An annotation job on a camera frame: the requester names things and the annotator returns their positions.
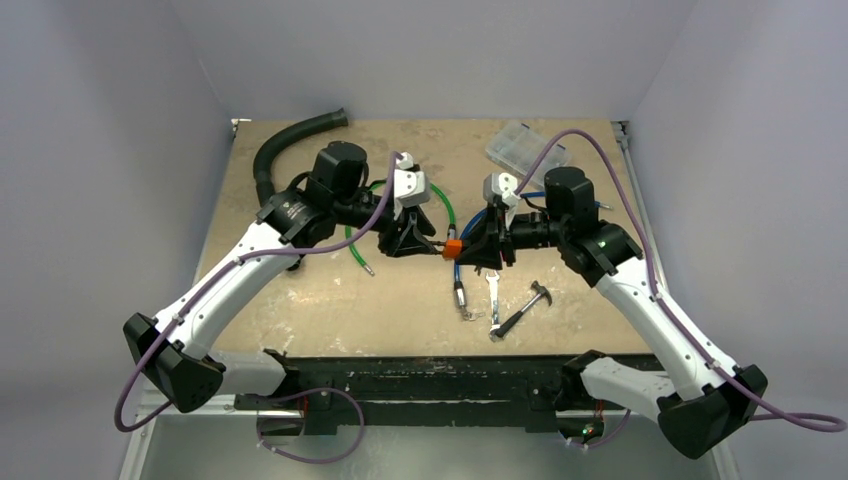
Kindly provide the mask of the orange black padlock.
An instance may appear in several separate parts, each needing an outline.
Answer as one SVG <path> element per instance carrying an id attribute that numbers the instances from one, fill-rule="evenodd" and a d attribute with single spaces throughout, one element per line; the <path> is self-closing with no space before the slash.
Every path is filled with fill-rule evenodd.
<path id="1" fill-rule="evenodd" d="M 464 240 L 448 239 L 442 246 L 441 256 L 445 260 L 456 261 L 465 248 L 466 244 Z"/>

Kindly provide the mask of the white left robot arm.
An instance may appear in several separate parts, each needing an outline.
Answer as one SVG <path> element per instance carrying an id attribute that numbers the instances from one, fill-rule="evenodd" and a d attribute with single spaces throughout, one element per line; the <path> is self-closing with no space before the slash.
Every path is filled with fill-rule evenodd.
<path id="1" fill-rule="evenodd" d="M 274 278 L 306 255 L 323 254 L 322 241 L 339 225 L 374 231 L 385 255 L 434 254 L 435 228 L 424 218 L 431 184 L 407 153 L 391 153 L 380 194 L 362 180 L 365 151 L 334 141 L 321 149 L 305 182 L 292 183 L 264 202 L 232 250 L 187 293 L 153 317 L 140 313 L 123 327 L 142 374 L 182 413 L 217 395 L 253 394 L 272 408 L 297 399 L 298 382 L 280 353 L 229 354 L 213 346 L 237 314 Z"/>

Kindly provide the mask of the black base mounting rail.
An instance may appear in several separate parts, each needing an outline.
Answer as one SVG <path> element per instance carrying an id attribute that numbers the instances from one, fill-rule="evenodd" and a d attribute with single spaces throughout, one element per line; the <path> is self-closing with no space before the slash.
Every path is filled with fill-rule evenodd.
<path id="1" fill-rule="evenodd" d="M 577 370 L 601 353 L 459 357 L 287 358 L 270 397 L 239 394 L 238 410 L 301 411 L 307 435 L 340 426 L 517 427 L 555 432 L 557 415 L 593 409 Z"/>

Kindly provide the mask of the silver open-end wrench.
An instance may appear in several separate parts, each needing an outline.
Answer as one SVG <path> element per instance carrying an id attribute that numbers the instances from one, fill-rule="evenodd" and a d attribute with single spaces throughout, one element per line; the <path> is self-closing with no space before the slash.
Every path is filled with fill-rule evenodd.
<path id="1" fill-rule="evenodd" d="M 488 284 L 489 300 L 491 307 L 491 327 L 489 330 L 489 338 L 492 342 L 497 342 L 499 337 L 496 332 L 500 328 L 500 312 L 499 312 L 499 280 L 500 275 L 496 270 L 491 270 L 486 274 L 485 280 Z"/>

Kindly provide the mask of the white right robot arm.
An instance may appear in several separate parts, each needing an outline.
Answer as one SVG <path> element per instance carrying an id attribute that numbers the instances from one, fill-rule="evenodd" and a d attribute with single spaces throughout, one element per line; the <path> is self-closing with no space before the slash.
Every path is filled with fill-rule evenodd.
<path id="1" fill-rule="evenodd" d="M 635 329 L 663 367 L 657 375 L 597 351 L 563 367 L 557 406 L 603 400 L 654 421 L 680 454 L 698 459 L 746 425 L 768 385 L 755 365 L 741 367 L 715 346 L 649 275 L 628 232 L 602 220 L 594 186 L 577 167 L 557 167 L 543 181 L 545 204 L 519 214 L 518 180 L 508 173 L 483 183 L 483 218 L 452 258 L 460 265 L 501 270 L 521 249 L 554 247 L 567 267 L 600 292 Z"/>

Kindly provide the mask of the clear plastic screw box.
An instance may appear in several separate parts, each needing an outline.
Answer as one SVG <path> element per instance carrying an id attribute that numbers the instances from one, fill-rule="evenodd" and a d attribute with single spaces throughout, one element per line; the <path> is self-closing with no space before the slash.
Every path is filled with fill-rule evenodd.
<path id="1" fill-rule="evenodd" d="M 527 124 L 512 120 L 506 123 L 488 142 L 485 153 L 492 162 L 500 165 L 521 180 L 548 141 L 548 138 L 536 133 Z M 544 175 L 553 168 L 568 166 L 571 160 L 572 154 L 570 151 L 561 144 L 554 145 L 534 171 L 525 189 L 541 190 Z"/>

